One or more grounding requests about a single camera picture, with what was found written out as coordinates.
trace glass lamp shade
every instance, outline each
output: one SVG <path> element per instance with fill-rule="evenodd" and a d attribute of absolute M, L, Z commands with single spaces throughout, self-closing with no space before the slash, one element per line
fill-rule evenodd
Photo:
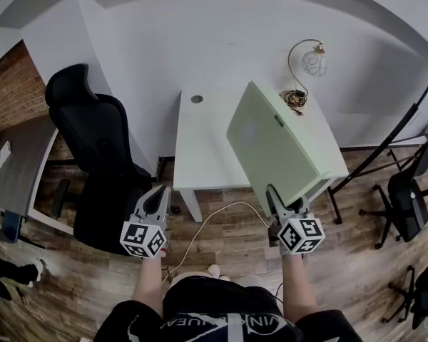
<path fill-rule="evenodd" d="M 313 51 L 302 57 L 302 67 L 312 76 L 324 76 L 327 72 L 327 61 L 322 43 L 314 47 Z"/>

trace green panel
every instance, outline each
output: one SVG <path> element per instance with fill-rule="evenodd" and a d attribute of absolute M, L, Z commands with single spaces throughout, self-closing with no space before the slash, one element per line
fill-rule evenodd
<path fill-rule="evenodd" d="M 254 83 L 249 83 L 241 98 L 227 139 L 267 216 L 265 190 L 269 184 L 290 205 L 321 178 L 299 144 L 304 138 L 294 137 Z"/>

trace brick wall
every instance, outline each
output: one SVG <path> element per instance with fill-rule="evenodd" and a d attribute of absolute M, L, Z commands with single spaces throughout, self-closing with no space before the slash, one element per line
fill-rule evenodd
<path fill-rule="evenodd" d="M 0 130 L 48 113 L 46 86 L 23 41 L 0 59 Z M 60 135 L 50 159 L 73 158 Z"/>

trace white marker cube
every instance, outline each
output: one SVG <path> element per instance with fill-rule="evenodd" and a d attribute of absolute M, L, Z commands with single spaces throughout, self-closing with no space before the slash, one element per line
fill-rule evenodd
<path fill-rule="evenodd" d="M 153 259 L 165 242 L 166 237 L 158 225 L 123 223 L 121 244 L 131 256 Z"/>
<path fill-rule="evenodd" d="M 277 234 L 291 254 L 306 254 L 314 251 L 325 239 L 320 219 L 289 219 Z"/>

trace black pants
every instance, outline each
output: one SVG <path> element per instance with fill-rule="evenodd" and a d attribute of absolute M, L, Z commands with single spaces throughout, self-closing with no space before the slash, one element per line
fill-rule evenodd
<path fill-rule="evenodd" d="M 38 277 L 38 269 L 35 265 L 16 266 L 11 262 L 4 261 L 0 258 L 0 277 L 14 280 L 23 285 L 29 285 L 30 281 L 35 281 Z M 4 299 L 11 300 L 9 292 L 0 281 L 0 296 Z"/>

